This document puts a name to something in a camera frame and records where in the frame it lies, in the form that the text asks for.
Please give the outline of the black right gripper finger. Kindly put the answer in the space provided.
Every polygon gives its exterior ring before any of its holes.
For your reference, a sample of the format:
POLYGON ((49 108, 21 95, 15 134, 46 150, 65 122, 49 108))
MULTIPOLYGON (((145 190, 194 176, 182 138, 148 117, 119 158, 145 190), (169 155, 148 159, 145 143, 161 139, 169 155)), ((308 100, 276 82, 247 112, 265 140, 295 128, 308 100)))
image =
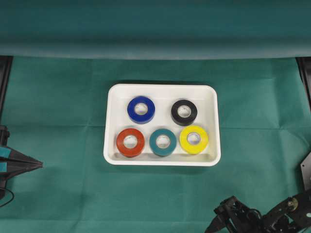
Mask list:
POLYGON ((206 228, 205 233, 216 233, 226 228, 227 218, 224 215, 217 215, 206 228))

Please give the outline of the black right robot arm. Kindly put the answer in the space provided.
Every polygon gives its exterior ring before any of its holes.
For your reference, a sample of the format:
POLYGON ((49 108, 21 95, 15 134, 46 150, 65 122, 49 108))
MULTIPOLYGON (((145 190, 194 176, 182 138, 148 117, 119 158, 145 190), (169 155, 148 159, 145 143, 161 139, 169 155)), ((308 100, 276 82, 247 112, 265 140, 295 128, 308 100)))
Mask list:
POLYGON ((214 212, 207 233, 224 228, 230 233, 298 233, 311 226, 311 191, 285 199, 264 215, 235 196, 223 200, 214 212))

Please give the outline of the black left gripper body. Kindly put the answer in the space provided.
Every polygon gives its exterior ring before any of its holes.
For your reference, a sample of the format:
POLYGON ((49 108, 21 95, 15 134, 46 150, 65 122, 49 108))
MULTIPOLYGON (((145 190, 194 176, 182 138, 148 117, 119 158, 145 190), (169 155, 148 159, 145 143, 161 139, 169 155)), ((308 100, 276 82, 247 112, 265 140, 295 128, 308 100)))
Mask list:
MULTIPOLYGON (((0 126, 0 172, 7 172, 7 162, 10 150, 7 148, 7 140, 10 136, 6 126, 0 126)), ((6 180, 0 175, 0 194, 5 194, 6 180)))

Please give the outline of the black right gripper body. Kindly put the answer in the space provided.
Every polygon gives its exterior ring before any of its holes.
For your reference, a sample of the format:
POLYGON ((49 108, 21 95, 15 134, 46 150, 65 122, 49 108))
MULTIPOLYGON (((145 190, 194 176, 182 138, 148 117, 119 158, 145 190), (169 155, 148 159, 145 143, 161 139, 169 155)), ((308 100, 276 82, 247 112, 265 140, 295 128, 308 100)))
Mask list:
POLYGON ((226 228, 230 233, 265 233, 263 216, 257 209, 249 208, 235 196, 223 200, 214 209, 217 215, 227 218, 226 228))

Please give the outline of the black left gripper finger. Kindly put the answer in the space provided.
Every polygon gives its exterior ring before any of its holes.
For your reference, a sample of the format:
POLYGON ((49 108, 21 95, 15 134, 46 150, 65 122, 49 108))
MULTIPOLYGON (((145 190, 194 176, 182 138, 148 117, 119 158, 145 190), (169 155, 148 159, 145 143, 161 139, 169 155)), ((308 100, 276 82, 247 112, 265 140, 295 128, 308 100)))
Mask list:
POLYGON ((0 147, 0 161, 1 162, 20 162, 28 164, 42 164, 41 161, 27 156, 17 150, 7 146, 0 147))
POLYGON ((22 173, 30 172, 39 168, 42 168, 42 164, 26 164, 26 163, 13 163, 6 165, 5 171, 0 171, 1 179, 10 179, 14 176, 20 175, 22 173))

